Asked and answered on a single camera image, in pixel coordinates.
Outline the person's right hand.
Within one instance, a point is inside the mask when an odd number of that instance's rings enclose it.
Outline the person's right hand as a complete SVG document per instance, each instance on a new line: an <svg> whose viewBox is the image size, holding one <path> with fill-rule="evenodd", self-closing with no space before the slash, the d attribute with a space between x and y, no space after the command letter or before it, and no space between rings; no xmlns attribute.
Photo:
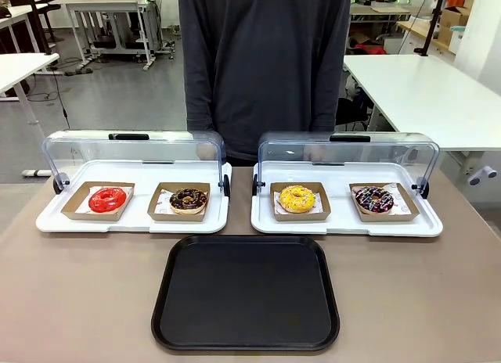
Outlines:
<svg viewBox="0 0 501 363"><path fill-rule="evenodd" d="M200 160L217 160L218 151L211 143L200 143L196 145L196 155Z"/></svg>

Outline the person's left hand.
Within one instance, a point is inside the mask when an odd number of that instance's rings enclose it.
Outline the person's left hand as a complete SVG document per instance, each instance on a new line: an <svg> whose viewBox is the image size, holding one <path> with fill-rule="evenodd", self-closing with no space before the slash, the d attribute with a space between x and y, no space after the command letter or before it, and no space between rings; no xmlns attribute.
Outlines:
<svg viewBox="0 0 501 363"><path fill-rule="evenodd" d="M325 146L308 144L305 146L304 159L310 162L322 162L325 157Z"/></svg>

